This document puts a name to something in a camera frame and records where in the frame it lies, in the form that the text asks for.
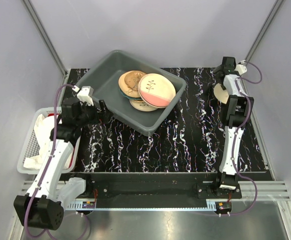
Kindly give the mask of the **beige wooden round plate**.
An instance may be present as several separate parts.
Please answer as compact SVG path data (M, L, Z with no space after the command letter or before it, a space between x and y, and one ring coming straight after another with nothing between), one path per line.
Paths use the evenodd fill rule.
M229 93L228 91L222 91L220 89L220 83L217 83L213 88L213 94L216 97L216 99L221 102L222 104L226 105L229 99Z

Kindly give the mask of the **teal embossed plate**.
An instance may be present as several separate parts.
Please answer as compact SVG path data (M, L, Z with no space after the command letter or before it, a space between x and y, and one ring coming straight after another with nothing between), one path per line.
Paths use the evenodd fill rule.
M120 88L119 88L120 93L123 95L123 97L127 98L127 99L134 99L133 97L130 97L128 95L126 95Z

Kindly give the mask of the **grey plastic bin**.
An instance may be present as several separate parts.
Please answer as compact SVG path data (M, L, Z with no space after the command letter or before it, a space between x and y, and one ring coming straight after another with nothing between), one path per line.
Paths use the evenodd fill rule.
M139 70L147 74L161 74L174 86L176 96L166 108L152 112L135 109L128 98L119 91L119 78L122 74ZM104 100L113 117L144 136L151 136L168 117L179 102L185 88L186 81L168 71L165 71L142 57L126 51L114 50L100 59L76 83L78 87L90 86L93 88L92 99L96 107L99 101Z

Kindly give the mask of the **cream and blue plate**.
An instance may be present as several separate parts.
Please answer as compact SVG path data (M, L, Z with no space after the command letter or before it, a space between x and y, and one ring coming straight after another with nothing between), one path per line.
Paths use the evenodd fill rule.
M157 107L151 106L144 102L143 100L130 99L129 102L132 105L132 107L142 112L153 112L155 110L158 110Z

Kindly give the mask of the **cream leaf pattern plate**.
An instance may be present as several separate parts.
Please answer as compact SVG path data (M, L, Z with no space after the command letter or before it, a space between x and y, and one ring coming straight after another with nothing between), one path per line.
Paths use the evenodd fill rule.
M119 77L119 80L118 80L118 85L119 85L119 88L126 94L128 95L129 97L132 97L132 98L136 98L136 99L139 99L141 96L139 94L139 90L138 91L135 91L135 90L132 90L130 89L126 84L125 84L125 76L131 72L131 71L128 71L124 74L122 74L120 77Z

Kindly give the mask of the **dark transparent glass plate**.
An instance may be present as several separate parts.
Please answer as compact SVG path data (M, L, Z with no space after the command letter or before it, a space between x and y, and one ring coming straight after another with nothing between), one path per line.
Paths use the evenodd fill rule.
M139 82L145 75L145 72L133 70L124 77L124 82L131 90L138 91Z

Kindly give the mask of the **pink and cream plate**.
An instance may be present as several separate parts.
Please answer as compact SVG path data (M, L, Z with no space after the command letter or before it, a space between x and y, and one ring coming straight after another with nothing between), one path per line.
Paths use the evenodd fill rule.
M176 96L174 85L163 75L146 74L138 83L138 92L147 104L166 108Z

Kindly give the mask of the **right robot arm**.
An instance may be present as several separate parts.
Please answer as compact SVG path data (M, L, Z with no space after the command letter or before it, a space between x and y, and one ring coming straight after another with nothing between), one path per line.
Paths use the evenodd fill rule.
M246 67L237 65L236 59L231 56L224 56L221 65L213 70L219 81L213 88L213 94L224 104L221 121L225 132L223 156L212 186L212 192L217 198L224 198L239 187L240 144L254 105L254 98L248 96L240 83L241 73L245 70Z

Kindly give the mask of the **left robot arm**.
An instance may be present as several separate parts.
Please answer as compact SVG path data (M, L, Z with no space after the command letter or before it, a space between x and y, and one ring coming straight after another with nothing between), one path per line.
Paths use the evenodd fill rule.
M23 227L57 230L66 207L79 195L88 198L93 185L80 177L72 177L61 189L59 179L68 158L74 152L82 128L86 125L107 124L113 113L104 100L99 107L75 97L61 104L61 113L53 115L53 129L42 166L25 195L17 195L13 206Z

